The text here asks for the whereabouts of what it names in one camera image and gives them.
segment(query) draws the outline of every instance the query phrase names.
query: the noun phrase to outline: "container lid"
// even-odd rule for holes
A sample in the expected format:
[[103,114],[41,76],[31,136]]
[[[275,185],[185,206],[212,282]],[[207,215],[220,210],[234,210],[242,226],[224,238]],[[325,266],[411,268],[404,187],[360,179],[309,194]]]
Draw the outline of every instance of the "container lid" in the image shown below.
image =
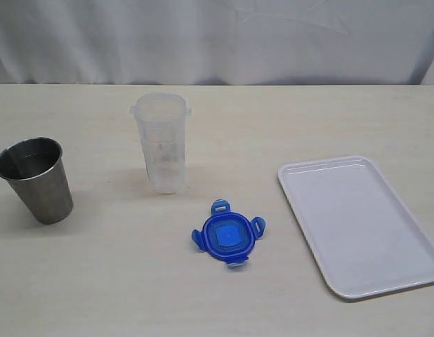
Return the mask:
[[226,200],[212,204],[211,217],[203,230],[194,230],[192,240],[203,251],[226,263],[243,263],[264,233],[265,221],[255,217],[249,221],[242,214],[231,211]]

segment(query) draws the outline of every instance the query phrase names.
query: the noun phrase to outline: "light wooden table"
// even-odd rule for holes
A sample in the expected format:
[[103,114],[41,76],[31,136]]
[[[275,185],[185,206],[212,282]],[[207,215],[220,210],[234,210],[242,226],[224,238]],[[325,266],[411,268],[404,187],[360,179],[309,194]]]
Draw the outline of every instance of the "light wooden table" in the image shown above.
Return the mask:
[[[128,111],[150,91],[192,108],[182,194],[147,182]],[[367,156],[434,241],[434,86],[0,85],[0,151],[30,136],[63,146],[75,206],[38,225],[0,179],[0,336],[434,336],[434,286],[331,294],[276,176]],[[217,198],[267,220],[240,272],[190,239]]]

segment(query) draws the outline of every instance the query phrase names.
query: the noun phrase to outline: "stainless steel cup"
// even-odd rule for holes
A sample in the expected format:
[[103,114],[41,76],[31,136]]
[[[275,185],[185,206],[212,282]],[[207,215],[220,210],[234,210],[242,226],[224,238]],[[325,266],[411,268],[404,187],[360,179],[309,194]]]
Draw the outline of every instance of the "stainless steel cup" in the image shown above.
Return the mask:
[[30,138],[0,154],[0,177],[43,224],[56,223],[73,208],[65,177],[63,149],[50,138]]

